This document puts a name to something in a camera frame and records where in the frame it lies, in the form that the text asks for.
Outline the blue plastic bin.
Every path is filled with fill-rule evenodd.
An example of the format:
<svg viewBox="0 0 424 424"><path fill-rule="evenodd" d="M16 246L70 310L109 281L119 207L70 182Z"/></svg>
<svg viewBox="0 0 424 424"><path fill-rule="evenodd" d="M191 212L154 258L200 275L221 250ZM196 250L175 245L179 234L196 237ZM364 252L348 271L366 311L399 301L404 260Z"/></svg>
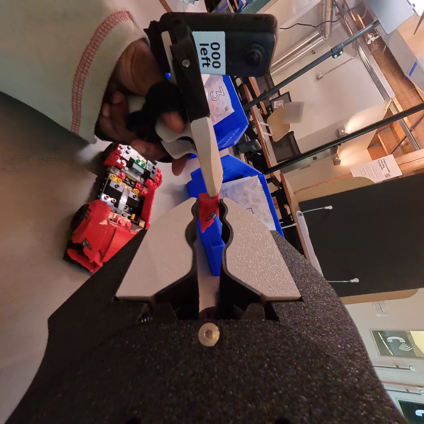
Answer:
<svg viewBox="0 0 424 424"><path fill-rule="evenodd" d="M213 125L219 151L236 145L248 126L246 114L243 111L238 92L234 87L232 79L230 76L223 76L223 79L229 91L234 112L217 125Z"/></svg>
<svg viewBox="0 0 424 424"><path fill-rule="evenodd" d="M277 212L273 204L273 199L268 188L268 183L265 176L257 171L252 166L241 161L232 155L221 157L223 167L223 185L222 189L231 185L231 182L238 180L248 180L252 177L257 177L261 183L263 198L267 200L269 208L268 222L266 225L271 230L277 230L280 235L283 235L281 224L278 220ZM191 173L191 180L187 183L188 193L191 197L199 198L200 193L206 191L206 186L200 168ZM219 276L222 262L222 252L224 242L221 237L222 224L219 218L214 220L204 232L200 233L206 256L208 259L210 270L213 276Z"/></svg>

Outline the person's left hand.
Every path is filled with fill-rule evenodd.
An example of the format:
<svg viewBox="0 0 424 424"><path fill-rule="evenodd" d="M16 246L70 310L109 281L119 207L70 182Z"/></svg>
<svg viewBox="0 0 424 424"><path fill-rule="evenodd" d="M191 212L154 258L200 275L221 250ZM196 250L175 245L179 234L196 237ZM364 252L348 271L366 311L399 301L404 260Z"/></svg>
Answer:
<svg viewBox="0 0 424 424"><path fill-rule="evenodd" d="M103 96L95 135L100 140L131 146L151 162L169 161L170 156L161 143L145 140L138 130L128 129L129 96L144 97L153 106L153 112L148 112L149 117L154 115L149 127L154 127L159 117L170 130L177 133L185 130L187 115L182 96L166 80L144 40L131 43L117 61Z"/></svg>

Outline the grey desk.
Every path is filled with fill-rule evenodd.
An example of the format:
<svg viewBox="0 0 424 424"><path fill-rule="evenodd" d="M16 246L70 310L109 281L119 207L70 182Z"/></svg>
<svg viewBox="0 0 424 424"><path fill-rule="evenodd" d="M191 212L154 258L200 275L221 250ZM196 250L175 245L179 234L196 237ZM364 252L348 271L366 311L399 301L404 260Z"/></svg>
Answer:
<svg viewBox="0 0 424 424"><path fill-rule="evenodd" d="M48 318L89 277L61 258L103 148L1 94L1 423L40 365Z"/></svg>

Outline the black metal pole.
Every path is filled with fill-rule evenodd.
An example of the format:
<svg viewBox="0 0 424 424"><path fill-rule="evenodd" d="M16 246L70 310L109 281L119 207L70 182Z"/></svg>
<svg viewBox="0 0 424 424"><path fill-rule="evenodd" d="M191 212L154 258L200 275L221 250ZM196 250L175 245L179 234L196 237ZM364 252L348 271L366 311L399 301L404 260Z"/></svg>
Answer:
<svg viewBox="0 0 424 424"><path fill-rule="evenodd" d="M279 84L277 84L275 87L271 88L268 91L265 91L264 93L262 93L261 95L259 95L256 98L254 98L249 103L246 103L245 105L243 105L243 107L242 107L243 108L243 111L246 112L247 110L251 109L253 106L255 106L258 103L260 103L261 101L265 100L270 95L273 95L275 92L279 91L281 88L283 88L286 85L288 85L289 83L293 82L295 79L297 79L300 76L304 75L305 73L307 73L308 71L310 71L314 67L318 66L319 64L321 64L325 60L327 60L329 58L336 59L337 57L341 56L341 54L344 51L344 48L346 48L348 45L352 44L354 41L358 40L361 36L367 34L368 32L370 32L372 30L374 30L379 25L380 25L379 20L376 20L372 24L369 24L365 28L363 28L360 31L358 31L357 33L353 34L347 40L345 40L342 43L334 46L331 50L327 51L322 56L318 57L317 59L315 59L314 61L312 61L308 65L302 67L299 71L297 71L294 74L290 75L289 77L287 77L286 79L284 79L282 82L280 82Z"/></svg>
<svg viewBox="0 0 424 424"><path fill-rule="evenodd" d="M347 142L347 141L351 141L353 139L356 139L362 135L368 134L372 131L378 130L379 128L385 126L385 125L389 125L392 124L396 121L399 120L403 120L404 118L412 115L412 114L416 114L418 112L421 112L424 109L424 103L420 103L416 106L413 106L407 110L403 110L401 112L398 112L397 114L388 117L386 119L382 119L380 121L374 122L373 124L370 124L364 128L358 129L350 134L347 134L337 140L331 141L329 143L326 143L322 146L319 146L315 149L312 149L310 151L307 151L305 153L302 153L298 156L294 156L293 158L286 160L285 162L279 163L271 168L266 169L266 171L264 172L265 175L270 174L272 172L276 172L279 171L285 167L294 165L295 163L298 163L304 159L310 158L310 157L314 157L316 155L318 155L321 152L324 152L328 149L331 149L333 147L337 147L342 145L343 143Z"/></svg>

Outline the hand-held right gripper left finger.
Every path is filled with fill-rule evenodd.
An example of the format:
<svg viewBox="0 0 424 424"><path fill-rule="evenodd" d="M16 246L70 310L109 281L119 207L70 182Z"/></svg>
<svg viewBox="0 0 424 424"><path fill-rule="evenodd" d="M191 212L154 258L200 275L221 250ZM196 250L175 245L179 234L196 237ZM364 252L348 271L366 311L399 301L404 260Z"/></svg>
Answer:
<svg viewBox="0 0 424 424"><path fill-rule="evenodd" d="M189 198L161 215L144 234L116 292L118 299L158 301L199 297L195 242L199 201Z"/></svg>

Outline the red toy brick car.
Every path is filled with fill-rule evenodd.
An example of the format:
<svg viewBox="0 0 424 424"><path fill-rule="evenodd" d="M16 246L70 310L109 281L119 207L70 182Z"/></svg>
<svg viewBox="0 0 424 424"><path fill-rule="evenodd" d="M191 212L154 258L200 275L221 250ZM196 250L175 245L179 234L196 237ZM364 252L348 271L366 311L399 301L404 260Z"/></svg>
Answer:
<svg viewBox="0 0 424 424"><path fill-rule="evenodd" d="M132 147L112 143L101 156L93 199L70 224L63 260L98 271L138 232L147 230L162 172Z"/></svg>

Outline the person's left forearm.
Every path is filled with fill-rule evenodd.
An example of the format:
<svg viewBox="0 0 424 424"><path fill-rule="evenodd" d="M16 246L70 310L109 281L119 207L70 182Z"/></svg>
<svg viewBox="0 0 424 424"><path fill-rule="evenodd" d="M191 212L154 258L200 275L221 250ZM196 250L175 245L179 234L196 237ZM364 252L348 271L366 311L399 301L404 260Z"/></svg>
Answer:
<svg viewBox="0 0 424 424"><path fill-rule="evenodd" d="M0 2L1 92L90 144L114 68L147 41L118 1Z"/></svg>

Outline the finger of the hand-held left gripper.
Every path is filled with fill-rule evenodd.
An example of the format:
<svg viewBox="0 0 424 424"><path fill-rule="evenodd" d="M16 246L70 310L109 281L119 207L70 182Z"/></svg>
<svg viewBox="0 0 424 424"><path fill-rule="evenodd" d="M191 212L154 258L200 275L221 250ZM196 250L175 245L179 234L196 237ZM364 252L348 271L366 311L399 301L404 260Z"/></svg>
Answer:
<svg viewBox="0 0 424 424"><path fill-rule="evenodd" d="M212 119L206 116L193 120L190 128L206 191L209 197L216 197L223 182L223 168Z"/></svg>

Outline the black wall panel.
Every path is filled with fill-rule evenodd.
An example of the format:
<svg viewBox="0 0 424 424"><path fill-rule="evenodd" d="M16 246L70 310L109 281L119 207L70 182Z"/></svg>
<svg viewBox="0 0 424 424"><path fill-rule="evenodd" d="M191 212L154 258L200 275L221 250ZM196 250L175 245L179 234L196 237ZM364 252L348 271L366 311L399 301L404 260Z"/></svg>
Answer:
<svg viewBox="0 0 424 424"><path fill-rule="evenodd" d="M299 206L323 275L339 297L423 288L423 173Z"/></svg>

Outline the beige chair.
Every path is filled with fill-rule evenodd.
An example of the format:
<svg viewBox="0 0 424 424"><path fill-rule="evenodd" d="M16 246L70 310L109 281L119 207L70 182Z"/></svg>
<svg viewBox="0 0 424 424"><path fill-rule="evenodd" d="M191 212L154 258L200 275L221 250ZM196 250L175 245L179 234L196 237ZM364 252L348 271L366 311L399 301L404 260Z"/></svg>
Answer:
<svg viewBox="0 0 424 424"><path fill-rule="evenodd" d="M263 118L259 123L259 129L263 136L267 135L274 142L278 142L291 131L291 124L286 122L284 106L279 106L271 114Z"/></svg>

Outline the white paper notice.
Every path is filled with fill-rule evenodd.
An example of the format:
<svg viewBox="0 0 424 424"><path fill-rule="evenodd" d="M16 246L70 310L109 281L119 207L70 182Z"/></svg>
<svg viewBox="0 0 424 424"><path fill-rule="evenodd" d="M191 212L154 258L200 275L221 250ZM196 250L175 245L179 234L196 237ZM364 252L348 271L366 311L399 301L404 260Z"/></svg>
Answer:
<svg viewBox="0 0 424 424"><path fill-rule="evenodd" d="M353 177L367 178L373 183L380 183L403 175L392 154L351 167L350 171Z"/></svg>

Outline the white printed paper bag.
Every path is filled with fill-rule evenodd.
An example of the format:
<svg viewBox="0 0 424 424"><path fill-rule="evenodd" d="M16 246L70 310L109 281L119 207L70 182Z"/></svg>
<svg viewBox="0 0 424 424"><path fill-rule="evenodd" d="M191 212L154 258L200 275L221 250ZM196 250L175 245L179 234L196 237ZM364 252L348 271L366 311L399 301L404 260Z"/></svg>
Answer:
<svg viewBox="0 0 424 424"><path fill-rule="evenodd" d="M217 125L234 112L223 76L209 75L204 83L204 89L212 124Z"/></svg>
<svg viewBox="0 0 424 424"><path fill-rule="evenodd" d="M223 183L219 198L229 198L253 214L269 230L276 230L273 212L259 176L249 176Z"/></svg>

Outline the green phone sign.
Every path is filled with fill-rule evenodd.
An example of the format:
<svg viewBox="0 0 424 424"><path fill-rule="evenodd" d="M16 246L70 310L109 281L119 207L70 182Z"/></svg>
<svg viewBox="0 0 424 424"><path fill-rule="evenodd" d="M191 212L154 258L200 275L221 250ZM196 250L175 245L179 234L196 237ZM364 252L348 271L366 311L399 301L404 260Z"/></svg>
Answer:
<svg viewBox="0 0 424 424"><path fill-rule="evenodd" d="M424 423L424 404L398 400L400 409L408 423Z"/></svg>
<svg viewBox="0 0 424 424"><path fill-rule="evenodd" d="M379 356L388 358L424 357L422 330L371 330Z"/></svg>

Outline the red curved brick piece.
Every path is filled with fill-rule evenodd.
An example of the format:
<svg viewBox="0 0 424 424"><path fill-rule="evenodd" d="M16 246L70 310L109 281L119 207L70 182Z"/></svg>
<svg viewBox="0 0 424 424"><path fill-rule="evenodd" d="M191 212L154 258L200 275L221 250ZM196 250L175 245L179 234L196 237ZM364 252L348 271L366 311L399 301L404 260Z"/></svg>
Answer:
<svg viewBox="0 0 424 424"><path fill-rule="evenodd" d="M199 194L199 226L200 233L205 231L220 218L219 194L210 197L208 193Z"/></svg>

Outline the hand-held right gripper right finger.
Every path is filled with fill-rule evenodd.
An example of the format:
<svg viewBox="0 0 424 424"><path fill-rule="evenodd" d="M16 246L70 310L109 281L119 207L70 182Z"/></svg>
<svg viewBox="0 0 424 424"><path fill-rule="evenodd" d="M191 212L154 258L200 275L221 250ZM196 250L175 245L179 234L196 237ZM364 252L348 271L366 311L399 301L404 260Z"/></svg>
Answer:
<svg viewBox="0 0 424 424"><path fill-rule="evenodd" d="M264 301L298 301L299 289L268 227L229 198L220 200L229 229L222 267L236 283Z"/></svg>

